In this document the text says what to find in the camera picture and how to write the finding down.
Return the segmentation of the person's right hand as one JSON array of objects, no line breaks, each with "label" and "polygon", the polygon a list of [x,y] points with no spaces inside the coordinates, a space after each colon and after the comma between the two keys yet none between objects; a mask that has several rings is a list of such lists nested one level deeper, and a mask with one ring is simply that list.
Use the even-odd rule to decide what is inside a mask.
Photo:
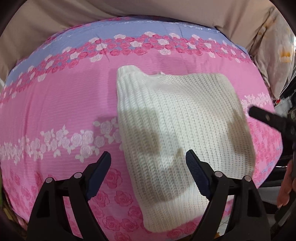
[{"label": "person's right hand", "polygon": [[280,191],[277,197],[277,207],[280,209],[282,206],[288,204],[290,200],[290,192],[295,191],[295,178],[292,177],[293,163],[289,161],[284,179],[281,183]]}]

